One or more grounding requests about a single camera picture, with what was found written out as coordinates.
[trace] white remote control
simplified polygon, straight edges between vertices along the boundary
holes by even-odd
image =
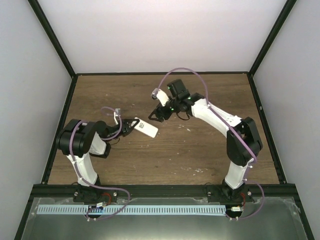
[[[154,138],[157,135],[158,128],[155,126],[152,126],[150,123],[147,123],[146,121],[141,120],[138,117],[135,117],[134,119],[139,119],[139,123],[134,127],[134,129],[138,130],[139,132],[142,132],[143,134],[146,134],[152,138]]]

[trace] white wall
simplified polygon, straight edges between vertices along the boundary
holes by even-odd
[[[286,0],[39,0],[76,73],[248,71]]]
[[[71,78],[24,0],[0,1],[0,239],[44,173]]]
[[[320,239],[320,1],[297,1],[254,80],[288,182]]]

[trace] black metal frame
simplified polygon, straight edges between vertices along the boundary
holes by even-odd
[[[262,49],[260,50],[254,64],[252,65],[249,72],[199,72],[200,74],[246,74],[251,91],[254,97],[254,101],[262,122],[263,130],[265,132],[265,136],[267,139],[267,143],[270,149],[270,153],[274,162],[275,170],[278,175],[279,183],[280,184],[263,184],[263,190],[265,196],[267,197],[293,197],[296,205],[300,208],[300,218],[302,220],[304,230],[307,234],[309,240],[313,240],[314,236],[312,234],[310,225],[308,223],[308,219],[306,217],[304,208],[301,204],[296,186],[294,184],[287,183],[286,177],[279,160],[279,156],[277,153],[277,149],[275,143],[273,141],[273,137],[268,126],[268,122],[266,119],[266,115],[264,113],[264,109],[262,107],[259,94],[257,92],[255,82],[253,79],[254,74],[256,73],[258,67],[262,63],[264,57],[266,56],[270,46],[272,45],[273,41],[275,40],[278,32],[280,31],[282,25],[284,24],[285,20],[287,19],[291,9],[294,7],[297,0],[287,0],[280,15],[278,16],[273,28],[271,29]],[[72,96],[76,87],[76,83],[78,80],[78,76],[81,75],[164,75],[166,72],[127,72],[127,73],[78,73],[75,74],[62,46],[60,45],[57,36],[55,35],[52,27],[50,26],[48,19],[46,18],[41,6],[37,0],[28,0],[30,3],[33,11],[35,12],[36,16],[38,17],[42,27],[44,28],[45,32],[47,33],[50,41],[52,42],[56,52],[58,53],[61,61],[63,62],[65,68],[69,72],[72,81],[70,84],[70,88],[68,91],[68,95],[63,107],[63,111],[61,114],[61,118],[58,124],[58,128],[55,134],[55,138],[51,147],[51,151],[49,154],[49,158],[45,167],[45,171],[42,177],[42,184],[35,184],[31,191],[29,200],[26,204],[25,211],[21,218],[20,225],[18,227],[15,240],[21,239],[23,235],[24,228],[26,226],[26,222],[28,219],[28,215],[33,203],[34,198],[73,198],[75,196],[75,191],[77,190],[76,185],[48,185],[49,176],[51,173],[51,169],[54,163],[54,159],[56,156],[57,148],[55,146],[56,137],[58,132],[63,129],[66,121],[66,117],[68,114],[68,110],[70,107],[70,103],[72,100]],[[173,72],[172,74],[192,74],[189,72]],[[220,185],[117,185],[117,187],[127,189],[133,198],[154,198],[154,197],[161,197],[161,198],[172,198],[172,197],[207,197],[208,201],[212,201],[212,196],[209,192],[214,192],[215,189]],[[260,189],[255,185],[247,185],[247,187],[252,192],[253,197],[258,197],[261,195]]]
[[[307,238],[314,240],[296,186],[290,183],[282,185],[262,184],[261,186],[266,197],[293,198],[295,204],[300,209],[299,214]],[[216,188],[221,188],[221,185],[105,185],[105,187],[125,188],[131,193],[133,198],[207,198],[209,202],[215,202],[214,199],[211,199],[211,193],[213,193]],[[249,184],[246,187],[252,193],[251,197],[261,196],[261,190],[256,185]],[[75,192],[77,190],[77,185],[34,185],[14,239],[20,240],[23,236],[34,198],[75,198]],[[118,197],[126,198],[127,195],[119,192]],[[228,201],[222,202],[221,204],[232,205],[239,203],[237,201]]]

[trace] wooden table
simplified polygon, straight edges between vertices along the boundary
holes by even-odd
[[[102,115],[103,106],[120,108],[123,118],[139,117],[156,126],[158,134],[151,138],[134,130],[112,146],[107,159],[91,157],[102,184],[221,184],[230,160],[226,139],[204,121],[192,117],[188,121],[177,116],[165,122],[148,120],[158,101],[151,92],[158,87],[162,75],[91,75],[79,76],[65,124],[71,119],[104,120],[114,125],[112,117]],[[209,100],[224,111],[255,120],[263,150],[258,164],[248,178],[261,184],[277,184],[278,178],[245,74],[204,74]],[[182,79],[190,93],[204,95],[204,87],[195,75],[170,75],[162,85]],[[76,173],[60,150],[55,156],[49,184],[71,184]]]

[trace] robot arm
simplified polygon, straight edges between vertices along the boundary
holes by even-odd
[[[76,164],[81,176],[93,185],[99,185],[100,180],[92,166],[90,156],[104,159],[108,157],[111,145],[105,139],[109,139],[119,130],[116,115],[114,115],[114,119],[117,123],[115,126],[108,126],[104,121],[82,123],[79,126],[72,143],[75,160],[70,155],[69,145],[71,134],[80,120],[72,119],[56,138],[57,148],[71,161],[73,168]],[[118,136],[127,136],[139,121],[139,119],[122,119],[122,129]],[[77,178],[80,185],[88,187],[78,173]]]
[[[185,112],[190,116],[199,118],[226,137],[226,152],[230,159],[230,166],[225,179],[222,182],[223,193],[232,199],[244,186],[244,177],[250,163],[254,160],[236,136],[229,130],[227,125],[221,121],[209,108],[204,96],[195,93],[190,95],[180,79],[168,85],[172,97],[158,89],[152,92],[151,97],[158,99],[160,103],[149,116],[150,120],[163,122],[168,120],[173,113]],[[263,148],[257,126],[253,119],[247,117],[242,119],[233,116],[210,103],[211,107],[231,125],[237,133],[242,136],[244,142],[257,156]]]

